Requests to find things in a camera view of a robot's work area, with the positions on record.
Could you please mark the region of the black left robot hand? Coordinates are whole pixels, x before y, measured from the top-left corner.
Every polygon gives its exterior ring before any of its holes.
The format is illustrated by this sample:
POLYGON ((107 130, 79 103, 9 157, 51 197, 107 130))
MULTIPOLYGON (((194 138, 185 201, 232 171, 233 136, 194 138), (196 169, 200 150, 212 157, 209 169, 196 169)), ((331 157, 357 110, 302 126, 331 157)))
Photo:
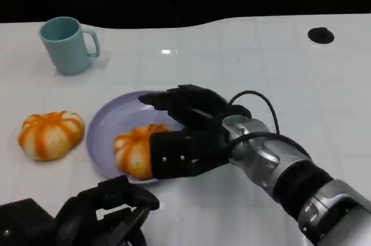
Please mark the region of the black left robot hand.
POLYGON ((141 227, 159 200, 124 175, 71 197, 56 216, 57 245, 146 245, 141 227))

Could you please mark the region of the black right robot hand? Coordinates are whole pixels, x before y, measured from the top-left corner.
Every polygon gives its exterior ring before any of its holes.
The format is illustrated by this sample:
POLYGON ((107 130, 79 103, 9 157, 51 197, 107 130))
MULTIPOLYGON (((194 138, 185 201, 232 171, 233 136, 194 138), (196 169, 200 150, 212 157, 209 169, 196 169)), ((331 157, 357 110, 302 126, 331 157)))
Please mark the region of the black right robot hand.
POLYGON ((229 106, 218 93, 187 84, 162 92, 149 92, 138 100, 166 111, 183 126, 180 131, 153 133, 149 139, 152 175, 156 179, 198 176, 229 162, 224 150, 230 140, 222 126, 229 115, 251 118, 241 105, 229 106))

